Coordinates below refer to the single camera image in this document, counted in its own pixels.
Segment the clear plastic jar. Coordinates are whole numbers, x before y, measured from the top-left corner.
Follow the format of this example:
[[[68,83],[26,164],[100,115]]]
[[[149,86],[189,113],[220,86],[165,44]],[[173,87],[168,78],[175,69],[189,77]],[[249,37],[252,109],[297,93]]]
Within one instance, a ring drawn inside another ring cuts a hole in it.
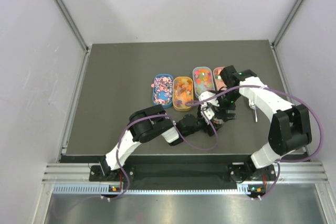
[[[222,119],[218,119],[218,118],[213,118],[212,122],[213,122],[213,124],[215,125],[216,128],[220,128],[224,124],[224,121]]]

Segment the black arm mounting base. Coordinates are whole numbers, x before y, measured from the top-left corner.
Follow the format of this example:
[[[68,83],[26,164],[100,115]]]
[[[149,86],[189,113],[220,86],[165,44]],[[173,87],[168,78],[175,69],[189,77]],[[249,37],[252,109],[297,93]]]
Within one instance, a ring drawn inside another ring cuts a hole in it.
[[[268,166],[250,174],[245,171],[243,164],[232,163],[175,163],[154,164],[138,163],[126,164],[122,169],[105,172],[100,165],[91,167],[89,180],[91,182],[111,182],[122,179],[126,181],[123,171],[135,182],[145,178],[218,178],[224,182],[244,181],[273,181],[276,178],[274,166]]]

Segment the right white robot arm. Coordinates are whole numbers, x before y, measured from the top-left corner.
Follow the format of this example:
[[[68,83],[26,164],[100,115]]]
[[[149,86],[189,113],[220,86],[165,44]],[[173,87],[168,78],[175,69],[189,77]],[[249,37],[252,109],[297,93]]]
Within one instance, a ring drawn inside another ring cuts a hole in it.
[[[251,70],[237,72],[234,66],[228,66],[219,75],[227,89],[237,87],[219,97],[221,106],[231,105],[244,96],[270,120],[268,143],[251,154],[241,169],[231,171],[234,179],[256,180],[274,161],[311,143],[310,116],[305,105],[294,105],[266,90],[267,86]]]

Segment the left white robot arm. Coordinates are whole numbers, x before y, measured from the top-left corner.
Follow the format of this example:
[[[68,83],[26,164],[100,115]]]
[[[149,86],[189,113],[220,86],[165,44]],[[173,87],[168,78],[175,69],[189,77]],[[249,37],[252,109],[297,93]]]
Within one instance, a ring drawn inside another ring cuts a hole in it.
[[[178,122],[167,115],[162,105],[135,112],[129,117],[129,124],[121,133],[116,146],[100,161],[101,174],[107,180],[116,179],[119,169],[134,150],[159,136],[169,145],[175,146],[198,131],[213,136],[223,124],[224,120],[217,110],[201,106],[198,107],[197,116],[187,114]]]

